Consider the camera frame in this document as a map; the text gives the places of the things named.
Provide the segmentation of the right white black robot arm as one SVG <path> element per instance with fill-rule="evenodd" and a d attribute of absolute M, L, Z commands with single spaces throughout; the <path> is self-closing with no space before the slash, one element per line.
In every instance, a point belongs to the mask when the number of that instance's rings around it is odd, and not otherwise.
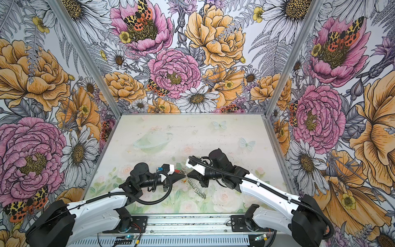
<path fill-rule="evenodd" d="M 267 210 L 252 204 L 241 220 L 232 221 L 234 226 L 249 232 L 282 232 L 302 247 L 318 247 L 335 233 L 333 224 L 313 197 L 293 195 L 261 181 L 247 169 L 233 165 L 221 149 L 213 150 L 209 156 L 189 156 L 186 166 L 192 170 L 187 176 L 199 181 L 202 187 L 208 187 L 211 180 L 220 180 L 226 188 L 270 207 Z"/>

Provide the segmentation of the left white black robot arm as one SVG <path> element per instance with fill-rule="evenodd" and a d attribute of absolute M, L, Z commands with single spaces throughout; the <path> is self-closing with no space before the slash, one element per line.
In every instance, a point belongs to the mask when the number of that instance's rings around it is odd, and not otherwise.
<path fill-rule="evenodd" d="M 112 231 L 130 218 L 126 206 L 137 202 L 156 205 L 169 197 L 173 184 L 185 178 L 173 165 L 150 172 L 138 163 L 126 181 L 101 196 L 78 202 L 50 204 L 26 232 L 31 247 L 67 247 L 100 232 Z"/>

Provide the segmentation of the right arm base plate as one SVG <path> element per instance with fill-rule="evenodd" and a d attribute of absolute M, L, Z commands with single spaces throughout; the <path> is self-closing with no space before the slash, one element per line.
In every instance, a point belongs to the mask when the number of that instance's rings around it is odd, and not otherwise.
<path fill-rule="evenodd" d="M 230 226 L 232 232 L 269 232 L 268 228 L 259 227 L 252 219 L 246 219 L 244 215 L 231 215 Z"/>

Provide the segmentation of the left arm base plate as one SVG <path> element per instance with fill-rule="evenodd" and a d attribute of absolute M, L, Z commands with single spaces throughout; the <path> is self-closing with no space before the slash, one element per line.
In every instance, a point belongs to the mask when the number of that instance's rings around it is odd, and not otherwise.
<path fill-rule="evenodd" d="M 115 229 L 104 231 L 104 234 L 131 234 L 145 233 L 147 227 L 147 216 L 124 217 L 120 220 Z"/>

